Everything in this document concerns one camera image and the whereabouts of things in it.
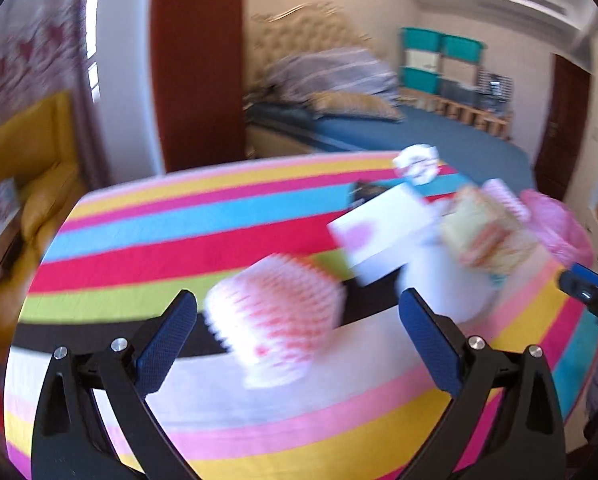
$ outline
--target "yellow stripe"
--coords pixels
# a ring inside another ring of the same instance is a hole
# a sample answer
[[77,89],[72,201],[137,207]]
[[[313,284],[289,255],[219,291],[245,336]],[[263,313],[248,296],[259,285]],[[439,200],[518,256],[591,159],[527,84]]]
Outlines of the yellow stripe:
[[[522,351],[527,345],[540,342],[559,315],[565,299],[551,280],[491,345]],[[445,394],[430,390],[397,410],[321,442],[278,453],[190,463],[203,478],[374,479],[412,458],[441,416],[447,400]],[[6,435],[10,443],[30,455],[31,423],[6,412]],[[133,457],[121,458],[137,467]]]
[[275,168],[247,169],[239,173],[221,174],[207,178],[191,178],[173,184],[138,189],[125,194],[102,197],[93,202],[78,203],[70,213],[69,219],[76,220],[86,216],[115,211],[129,206],[140,205],[176,198],[195,193],[203,193],[236,186],[248,186],[292,178],[304,178],[324,174],[348,173],[350,171],[389,170],[393,167],[390,157],[383,158],[354,158],[338,162],[313,162],[297,166],[282,166]]
[[[339,280],[352,274],[341,250],[313,254],[310,259]],[[212,272],[175,280],[124,285],[56,294],[29,294],[23,305],[20,322],[36,324],[81,324],[121,322],[160,316],[177,293],[186,288],[195,294],[199,310],[205,295],[218,282],[241,269]],[[124,305],[133,305],[129,311]]]

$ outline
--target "black stripe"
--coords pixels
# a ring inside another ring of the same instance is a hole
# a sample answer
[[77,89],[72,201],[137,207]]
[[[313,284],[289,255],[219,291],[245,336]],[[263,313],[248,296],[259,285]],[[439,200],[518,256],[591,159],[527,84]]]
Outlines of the black stripe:
[[[344,282],[346,306],[341,324],[349,324],[397,304],[395,281],[399,271],[365,287],[355,280]],[[13,345],[37,352],[52,353],[58,346],[66,346],[77,354],[103,350],[118,337],[132,339],[143,321],[90,324],[30,324],[20,323]],[[215,340],[205,325],[203,313],[188,337],[180,357],[196,357],[225,353],[226,350]]]

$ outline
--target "window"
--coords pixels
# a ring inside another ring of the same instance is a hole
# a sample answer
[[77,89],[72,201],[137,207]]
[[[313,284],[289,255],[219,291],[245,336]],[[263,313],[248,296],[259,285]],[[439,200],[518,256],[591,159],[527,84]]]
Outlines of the window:
[[86,56],[88,58],[88,79],[90,82],[90,95],[96,104],[100,99],[99,74],[97,72],[97,2],[86,0]]

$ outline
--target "curtain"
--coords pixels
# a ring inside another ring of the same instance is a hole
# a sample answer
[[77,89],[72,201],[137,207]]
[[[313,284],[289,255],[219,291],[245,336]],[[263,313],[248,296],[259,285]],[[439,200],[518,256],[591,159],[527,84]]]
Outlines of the curtain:
[[82,171],[95,189],[109,178],[86,85],[84,9],[85,0],[5,0],[0,6],[0,124],[70,90]]

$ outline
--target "bed headboard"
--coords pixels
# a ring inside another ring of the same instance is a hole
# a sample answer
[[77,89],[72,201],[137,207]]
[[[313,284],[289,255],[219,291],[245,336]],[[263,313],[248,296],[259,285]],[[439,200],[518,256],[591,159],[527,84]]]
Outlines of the bed headboard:
[[278,16],[256,14],[246,32],[246,91],[257,91],[269,67],[291,54],[364,45],[383,57],[370,36],[359,33],[331,2],[304,4]]

